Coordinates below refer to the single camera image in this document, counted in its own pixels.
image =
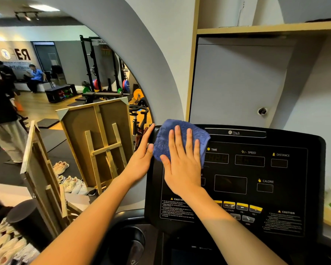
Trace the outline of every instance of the ceiling light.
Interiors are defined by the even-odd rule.
[[[25,18],[26,18],[28,21],[31,21],[30,17],[27,16],[27,13],[24,13],[24,15],[25,15]]]
[[[51,6],[46,6],[45,4],[30,4],[30,7],[42,10],[45,12],[54,12],[54,11],[60,11],[59,9],[53,8]]]

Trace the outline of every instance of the wooden shelf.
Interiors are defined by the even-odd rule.
[[[316,35],[331,34],[330,22],[311,22],[281,25],[260,25],[241,27],[222,27],[215,29],[198,29],[198,35],[204,34],[276,34],[276,35]]]

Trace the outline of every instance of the grey cabinet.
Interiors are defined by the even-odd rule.
[[[199,38],[190,122],[269,125],[294,44],[279,38]],[[261,107],[268,109],[265,116],[257,113]]]

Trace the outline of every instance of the time display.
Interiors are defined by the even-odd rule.
[[[229,154],[222,153],[206,153],[205,162],[218,162],[227,164],[229,160]]]
[[[249,166],[265,166],[265,157],[260,156],[248,156],[248,155],[236,155],[236,165],[249,165]]]

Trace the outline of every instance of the blue towel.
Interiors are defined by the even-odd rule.
[[[160,156],[166,155],[170,160],[169,146],[168,146],[168,137],[169,131],[174,129],[176,125],[180,126],[181,129],[181,138],[183,140],[183,146],[185,148],[186,144],[186,131],[188,128],[192,129],[192,137],[193,137],[193,145],[195,145],[195,140],[200,140],[200,157],[201,157],[201,167],[204,165],[205,161],[205,153],[207,142],[209,141],[210,134],[208,134],[205,130],[198,128],[197,126],[190,124],[189,122],[184,122],[180,120],[166,120],[161,128],[158,131],[156,141],[154,142],[153,155],[154,157],[161,161]]]

